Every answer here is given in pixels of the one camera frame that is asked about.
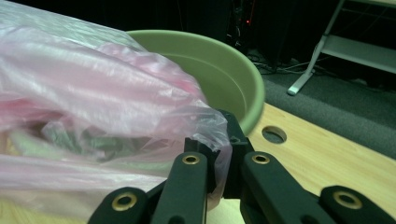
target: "clear plastic bag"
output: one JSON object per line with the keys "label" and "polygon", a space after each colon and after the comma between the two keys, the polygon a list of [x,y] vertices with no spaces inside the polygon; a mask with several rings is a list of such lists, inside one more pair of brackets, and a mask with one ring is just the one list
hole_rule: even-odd
{"label": "clear plastic bag", "polygon": [[[23,192],[31,207],[87,218],[114,189],[161,183],[191,138],[220,150],[209,207],[217,204],[227,120],[177,64],[122,31],[2,1],[0,49],[0,197]],[[77,203],[87,191],[84,214],[48,200],[54,192]]]}

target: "table hole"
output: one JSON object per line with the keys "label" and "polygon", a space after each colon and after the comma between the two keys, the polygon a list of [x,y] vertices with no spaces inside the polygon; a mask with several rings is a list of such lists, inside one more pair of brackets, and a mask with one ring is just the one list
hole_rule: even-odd
{"label": "table hole", "polygon": [[276,126],[266,126],[262,129],[262,136],[269,142],[275,144],[282,144],[286,142],[286,133]]}

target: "cable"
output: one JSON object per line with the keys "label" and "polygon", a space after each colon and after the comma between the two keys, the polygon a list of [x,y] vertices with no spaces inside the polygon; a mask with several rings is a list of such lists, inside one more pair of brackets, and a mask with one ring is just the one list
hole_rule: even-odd
{"label": "cable", "polygon": [[375,20],[359,35],[359,37],[364,36],[367,33],[367,31],[369,31],[374,26],[374,24],[376,24],[376,22],[379,19],[381,19],[381,17],[385,14],[385,12],[387,10],[388,10],[388,7],[384,8],[384,10],[381,12],[381,14],[379,14],[379,16],[375,18]]}
{"label": "cable", "polygon": [[184,31],[183,28],[183,20],[181,19],[181,9],[180,9],[180,3],[177,0],[177,8],[178,8],[178,17],[180,19],[180,26],[181,26],[181,31]]}
{"label": "cable", "polygon": [[366,9],[364,9],[364,11],[359,15],[358,18],[356,18],[354,21],[350,22],[348,25],[346,25],[345,27],[343,27],[342,29],[334,32],[335,35],[339,35],[340,33],[342,33],[343,31],[345,31],[346,29],[348,29],[350,26],[352,26],[353,24],[355,24],[357,21],[359,21],[361,19],[361,17],[370,9],[371,5],[368,5],[366,7]]}

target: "metal bolt hole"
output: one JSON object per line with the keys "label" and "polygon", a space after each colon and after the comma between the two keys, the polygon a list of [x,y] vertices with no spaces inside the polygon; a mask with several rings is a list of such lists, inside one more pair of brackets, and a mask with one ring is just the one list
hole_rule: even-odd
{"label": "metal bolt hole", "polygon": [[346,192],[346,191],[336,191],[332,195],[336,202],[343,205],[349,209],[361,209],[362,203],[361,200],[356,197],[354,194]]}
{"label": "metal bolt hole", "polygon": [[125,192],[119,194],[111,204],[113,209],[122,212],[132,208],[137,202],[137,198],[131,192]]}
{"label": "metal bolt hole", "polygon": [[252,159],[258,164],[267,164],[268,162],[270,162],[270,159],[263,155],[254,155]]}
{"label": "metal bolt hole", "polygon": [[194,165],[194,164],[199,162],[199,158],[196,157],[196,156],[191,156],[191,155],[190,156],[185,156],[183,158],[183,162],[188,164],[188,165]]}

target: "wooden table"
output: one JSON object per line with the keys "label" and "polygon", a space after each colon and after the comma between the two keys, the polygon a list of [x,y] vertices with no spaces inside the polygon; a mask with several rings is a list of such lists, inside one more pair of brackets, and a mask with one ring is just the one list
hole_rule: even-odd
{"label": "wooden table", "polygon": [[[276,126],[287,140],[274,144],[262,129]],[[319,194],[324,187],[341,185],[357,190],[396,217],[396,161],[346,140],[271,105],[265,105],[258,125],[249,136],[256,150],[275,156],[307,190]],[[237,200],[222,200],[207,213],[207,223],[244,223]],[[47,216],[0,201],[0,223],[80,224],[83,220]]]}

